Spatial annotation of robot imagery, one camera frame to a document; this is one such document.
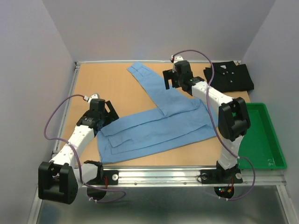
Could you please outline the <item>light blue long sleeve shirt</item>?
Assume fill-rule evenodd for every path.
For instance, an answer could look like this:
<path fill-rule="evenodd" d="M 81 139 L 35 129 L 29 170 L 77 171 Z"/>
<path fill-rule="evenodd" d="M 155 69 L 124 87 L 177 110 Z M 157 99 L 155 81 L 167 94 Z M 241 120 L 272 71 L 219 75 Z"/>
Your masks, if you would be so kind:
<path fill-rule="evenodd" d="M 128 67 L 155 109 L 121 117 L 97 134 L 103 163 L 116 163 L 164 152 L 215 137 L 206 104 L 189 99 L 175 88 L 166 89 L 164 80 L 140 62 Z"/>

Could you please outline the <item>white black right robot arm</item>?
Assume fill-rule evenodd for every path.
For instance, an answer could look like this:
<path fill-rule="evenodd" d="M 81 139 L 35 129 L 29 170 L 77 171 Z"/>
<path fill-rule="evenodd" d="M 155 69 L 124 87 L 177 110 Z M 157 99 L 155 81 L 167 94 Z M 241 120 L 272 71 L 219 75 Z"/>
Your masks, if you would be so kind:
<path fill-rule="evenodd" d="M 166 89 L 181 88 L 189 95 L 202 100 L 208 112 L 215 111 L 218 124 L 213 125 L 222 144 L 221 155 L 215 169 L 202 169 L 198 181 L 202 184 L 242 182 L 237 165 L 239 148 L 244 135 L 250 128 L 250 119 L 243 98 L 232 98 L 211 87 L 204 79 L 195 77 L 187 60 L 174 58 L 173 68 L 163 71 Z"/>

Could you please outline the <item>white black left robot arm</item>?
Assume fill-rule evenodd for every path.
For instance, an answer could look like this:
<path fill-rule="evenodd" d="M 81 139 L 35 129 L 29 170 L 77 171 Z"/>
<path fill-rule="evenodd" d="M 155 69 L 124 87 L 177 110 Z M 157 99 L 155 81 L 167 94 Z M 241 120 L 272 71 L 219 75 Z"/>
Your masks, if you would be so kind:
<path fill-rule="evenodd" d="M 38 196 L 40 199 L 71 204 L 81 186 L 107 181 L 103 165 L 99 161 L 80 163 L 79 157 L 98 132 L 119 116 L 112 103 L 100 99 L 97 94 L 84 97 L 89 109 L 76 123 L 68 140 L 61 139 L 64 146 L 49 162 L 38 168 Z"/>

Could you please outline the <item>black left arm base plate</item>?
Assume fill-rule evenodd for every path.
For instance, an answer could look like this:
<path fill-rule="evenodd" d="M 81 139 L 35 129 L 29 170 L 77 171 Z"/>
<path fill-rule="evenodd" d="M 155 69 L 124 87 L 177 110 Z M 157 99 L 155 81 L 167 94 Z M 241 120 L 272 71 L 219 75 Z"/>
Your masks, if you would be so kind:
<path fill-rule="evenodd" d="M 118 185 L 118 180 L 118 170 L 104 170 L 101 174 L 97 174 L 94 179 L 89 180 L 87 183 L 90 185 L 105 185 L 105 181 L 107 181 L 107 185 Z"/>

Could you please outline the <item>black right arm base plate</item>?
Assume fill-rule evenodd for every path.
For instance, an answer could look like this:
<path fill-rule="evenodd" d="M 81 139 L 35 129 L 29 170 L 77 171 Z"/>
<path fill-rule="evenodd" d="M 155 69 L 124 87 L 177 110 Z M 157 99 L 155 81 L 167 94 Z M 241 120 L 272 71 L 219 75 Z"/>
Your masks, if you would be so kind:
<path fill-rule="evenodd" d="M 222 171 L 219 169 L 202 169 L 200 175 L 197 176 L 197 181 L 202 184 L 229 184 L 243 183 L 243 179 L 236 177 L 235 171 Z"/>

